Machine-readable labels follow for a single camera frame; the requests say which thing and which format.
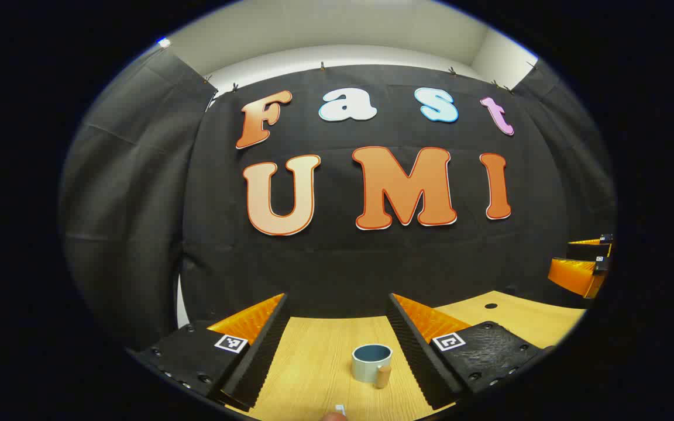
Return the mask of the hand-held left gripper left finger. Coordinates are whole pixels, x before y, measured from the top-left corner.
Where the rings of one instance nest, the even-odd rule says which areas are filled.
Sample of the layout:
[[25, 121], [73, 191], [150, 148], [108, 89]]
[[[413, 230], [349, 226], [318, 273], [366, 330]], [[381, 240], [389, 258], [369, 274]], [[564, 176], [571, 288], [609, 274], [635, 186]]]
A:
[[196, 320], [140, 352], [140, 363], [209, 401], [251, 410], [290, 320], [278, 294], [218, 322]]

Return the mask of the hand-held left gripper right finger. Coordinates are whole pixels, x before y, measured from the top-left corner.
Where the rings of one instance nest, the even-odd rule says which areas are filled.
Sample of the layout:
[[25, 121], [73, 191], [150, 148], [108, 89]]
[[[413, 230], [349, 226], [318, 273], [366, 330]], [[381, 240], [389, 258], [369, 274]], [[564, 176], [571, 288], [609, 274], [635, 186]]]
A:
[[386, 317], [426, 402], [433, 409], [501, 388], [551, 353], [499, 323], [470, 325], [398, 294]]

